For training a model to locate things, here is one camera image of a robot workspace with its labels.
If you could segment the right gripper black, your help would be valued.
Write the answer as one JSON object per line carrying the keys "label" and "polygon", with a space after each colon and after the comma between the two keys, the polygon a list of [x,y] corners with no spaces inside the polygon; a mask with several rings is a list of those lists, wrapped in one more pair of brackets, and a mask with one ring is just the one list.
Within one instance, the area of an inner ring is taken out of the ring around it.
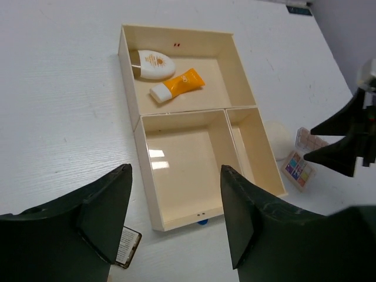
{"label": "right gripper black", "polygon": [[362,165],[375,163],[375,106],[364,106],[365,90],[358,88],[350,101],[332,117],[310,130],[312,135],[345,136],[354,125],[355,140],[343,138],[304,155],[304,160],[353,177],[358,157]]}

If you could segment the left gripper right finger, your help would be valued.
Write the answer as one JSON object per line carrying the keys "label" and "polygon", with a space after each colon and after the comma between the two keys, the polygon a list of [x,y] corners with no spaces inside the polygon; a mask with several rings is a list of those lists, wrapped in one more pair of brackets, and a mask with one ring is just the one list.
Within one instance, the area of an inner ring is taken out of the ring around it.
{"label": "left gripper right finger", "polygon": [[329,216],[272,195],[228,165],[221,198],[240,281],[374,281],[375,207]]}

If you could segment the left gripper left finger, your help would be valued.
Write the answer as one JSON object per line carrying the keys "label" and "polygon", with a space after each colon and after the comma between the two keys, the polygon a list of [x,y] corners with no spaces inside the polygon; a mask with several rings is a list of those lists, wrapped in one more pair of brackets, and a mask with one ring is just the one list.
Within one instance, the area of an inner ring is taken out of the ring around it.
{"label": "left gripper left finger", "polygon": [[132,189],[122,164],[96,181],[1,216],[2,281],[106,281]]}

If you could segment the round white powder puff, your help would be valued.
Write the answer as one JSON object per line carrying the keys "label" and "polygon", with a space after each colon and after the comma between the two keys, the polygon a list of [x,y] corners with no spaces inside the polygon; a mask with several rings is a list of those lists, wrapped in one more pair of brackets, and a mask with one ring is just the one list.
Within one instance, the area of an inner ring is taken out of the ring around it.
{"label": "round white powder puff", "polygon": [[280,122],[269,120],[264,123],[264,128],[275,160],[279,162],[286,159],[293,150],[293,141],[286,127]]}

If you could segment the orange sunscreen tube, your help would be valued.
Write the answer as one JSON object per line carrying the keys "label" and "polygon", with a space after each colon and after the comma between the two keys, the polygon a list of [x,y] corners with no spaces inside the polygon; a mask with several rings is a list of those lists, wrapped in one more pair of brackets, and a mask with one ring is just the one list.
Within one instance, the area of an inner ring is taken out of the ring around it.
{"label": "orange sunscreen tube", "polygon": [[158,103],[165,103],[177,96],[205,86],[204,80],[191,68],[180,76],[166,80],[150,89],[150,95]]}

